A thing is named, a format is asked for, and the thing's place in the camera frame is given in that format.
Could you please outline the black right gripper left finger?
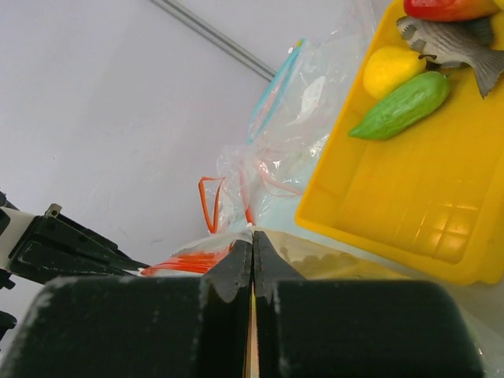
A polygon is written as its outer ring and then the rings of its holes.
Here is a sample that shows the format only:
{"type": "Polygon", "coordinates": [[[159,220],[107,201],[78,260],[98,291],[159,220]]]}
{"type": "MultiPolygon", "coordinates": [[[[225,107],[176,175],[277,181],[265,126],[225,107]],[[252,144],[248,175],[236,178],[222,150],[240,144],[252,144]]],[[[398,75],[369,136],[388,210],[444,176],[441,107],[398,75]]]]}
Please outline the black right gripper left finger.
{"type": "Polygon", "coordinates": [[[252,246],[203,276],[58,278],[32,302],[4,377],[245,377],[252,246]]]}

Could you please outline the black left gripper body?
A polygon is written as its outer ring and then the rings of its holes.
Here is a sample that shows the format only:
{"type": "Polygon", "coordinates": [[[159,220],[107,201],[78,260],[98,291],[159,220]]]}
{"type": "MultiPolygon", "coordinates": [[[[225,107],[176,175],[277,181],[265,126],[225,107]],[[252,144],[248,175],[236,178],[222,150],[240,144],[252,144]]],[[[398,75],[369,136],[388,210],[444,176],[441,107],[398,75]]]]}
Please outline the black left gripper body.
{"type": "Polygon", "coordinates": [[[15,283],[9,265],[11,253],[22,240],[35,215],[21,212],[7,196],[1,192],[1,289],[12,290],[15,283]]]}

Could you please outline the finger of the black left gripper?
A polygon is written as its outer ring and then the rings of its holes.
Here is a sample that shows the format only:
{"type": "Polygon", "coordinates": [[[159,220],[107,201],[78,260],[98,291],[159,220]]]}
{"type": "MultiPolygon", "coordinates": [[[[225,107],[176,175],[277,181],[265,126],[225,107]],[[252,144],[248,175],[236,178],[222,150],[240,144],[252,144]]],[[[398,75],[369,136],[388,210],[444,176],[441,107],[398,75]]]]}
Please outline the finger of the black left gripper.
{"type": "Polygon", "coordinates": [[[70,220],[52,204],[43,215],[7,204],[7,272],[45,284],[67,276],[129,276],[148,265],[70,220]]]}

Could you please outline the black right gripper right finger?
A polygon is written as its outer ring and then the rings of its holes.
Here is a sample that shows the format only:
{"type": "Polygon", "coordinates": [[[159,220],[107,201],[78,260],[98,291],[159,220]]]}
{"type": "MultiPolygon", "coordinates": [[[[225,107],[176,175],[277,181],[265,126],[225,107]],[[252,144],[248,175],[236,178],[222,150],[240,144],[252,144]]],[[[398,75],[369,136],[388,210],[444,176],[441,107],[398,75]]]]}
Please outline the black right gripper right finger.
{"type": "Polygon", "coordinates": [[[261,377],[482,377],[456,302],[425,280],[309,280],[253,238],[261,377]]]}

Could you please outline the clear orange-zipper zip bag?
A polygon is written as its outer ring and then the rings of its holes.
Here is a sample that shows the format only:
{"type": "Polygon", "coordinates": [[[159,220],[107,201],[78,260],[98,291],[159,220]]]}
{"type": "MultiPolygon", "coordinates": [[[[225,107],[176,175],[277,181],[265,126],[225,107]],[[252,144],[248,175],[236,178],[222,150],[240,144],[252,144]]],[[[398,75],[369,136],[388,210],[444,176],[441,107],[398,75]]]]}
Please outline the clear orange-zipper zip bag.
{"type": "MultiPolygon", "coordinates": [[[[252,229],[210,235],[184,246],[167,260],[141,270],[142,276],[195,276],[207,273],[228,255],[237,242],[252,240],[252,229]]],[[[422,279],[424,274],[353,252],[337,242],[306,239],[286,232],[265,230],[276,252],[304,277],[316,279],[422,279]]],[[[503,375],[503,284],[444,283],[465,318],[488,377],[503,375]]]]}

